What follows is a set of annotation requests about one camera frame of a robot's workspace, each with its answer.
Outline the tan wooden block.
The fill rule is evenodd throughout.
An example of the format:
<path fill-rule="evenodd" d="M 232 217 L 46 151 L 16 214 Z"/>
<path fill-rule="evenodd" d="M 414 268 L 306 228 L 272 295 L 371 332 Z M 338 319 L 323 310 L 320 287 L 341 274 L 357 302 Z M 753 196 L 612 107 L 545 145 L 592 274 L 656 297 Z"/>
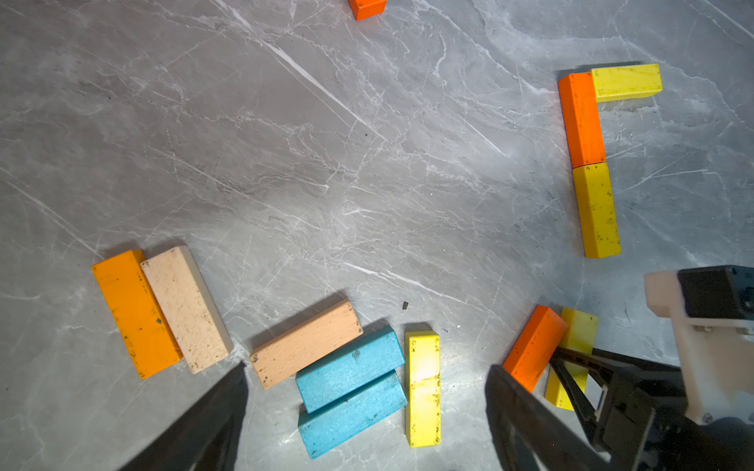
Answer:
<path fill-rule="evenodd" d="M 363 327 L 348 299 L 257 347 L 251 354 L 264 390 L 280 384 L 302 369 L 355 340 Z"/>

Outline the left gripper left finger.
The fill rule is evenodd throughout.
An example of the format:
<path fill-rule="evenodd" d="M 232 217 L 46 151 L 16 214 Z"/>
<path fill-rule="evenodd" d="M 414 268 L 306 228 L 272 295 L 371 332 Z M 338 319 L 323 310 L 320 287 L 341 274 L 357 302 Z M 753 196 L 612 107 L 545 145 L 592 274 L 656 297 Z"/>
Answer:
<path fill-rule="evenodd" d="M 249 387 L 239 363 L 125 470 L 233 470 Z"/>

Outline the pale cream wooden block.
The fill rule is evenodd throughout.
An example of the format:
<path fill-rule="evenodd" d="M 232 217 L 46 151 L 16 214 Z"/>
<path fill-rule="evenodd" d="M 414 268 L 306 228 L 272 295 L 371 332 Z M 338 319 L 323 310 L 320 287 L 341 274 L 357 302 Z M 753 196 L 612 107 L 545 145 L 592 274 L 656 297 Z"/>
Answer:
<path fill-rule="evenodd" d="M 141 262 L 190 372 L 198 374 L 229 357 L 231 336 L 190 249 L 177 245 Z"/>

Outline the amber orange block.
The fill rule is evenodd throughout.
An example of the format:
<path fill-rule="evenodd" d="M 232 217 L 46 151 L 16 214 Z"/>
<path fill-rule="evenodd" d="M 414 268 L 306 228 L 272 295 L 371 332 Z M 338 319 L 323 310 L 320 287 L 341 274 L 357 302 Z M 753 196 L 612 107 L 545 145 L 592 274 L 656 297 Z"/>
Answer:
<path fill-rule="evenodd" d="M 179 363 L 182 351 L 143 273 L 142 250 L 128 250 L 92 266 L 139 376 L 145 380 Z"/>

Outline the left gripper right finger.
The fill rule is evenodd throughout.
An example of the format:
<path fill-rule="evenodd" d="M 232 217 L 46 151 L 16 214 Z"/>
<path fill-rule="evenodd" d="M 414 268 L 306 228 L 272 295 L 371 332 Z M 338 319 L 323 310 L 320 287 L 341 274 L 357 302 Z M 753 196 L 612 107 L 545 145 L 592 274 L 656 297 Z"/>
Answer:
<path fill-rule="evenodd" d="M 504 470 L 611 470 L 503 366 L 491 366 L 485 385 L 486 414 Z"/>

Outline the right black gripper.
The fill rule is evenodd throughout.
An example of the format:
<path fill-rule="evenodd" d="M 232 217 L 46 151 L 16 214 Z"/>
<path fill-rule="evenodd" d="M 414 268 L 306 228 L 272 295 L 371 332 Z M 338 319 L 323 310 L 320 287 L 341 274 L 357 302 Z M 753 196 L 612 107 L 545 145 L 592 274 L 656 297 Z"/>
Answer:
<path fill-rule="evenodd" d="M 550 360 L 590 445 L 630 453 L 626 470 L 751 470 L 753 425 L 686 416 L 679 367 L 594 349 L 559 347 Z"/>

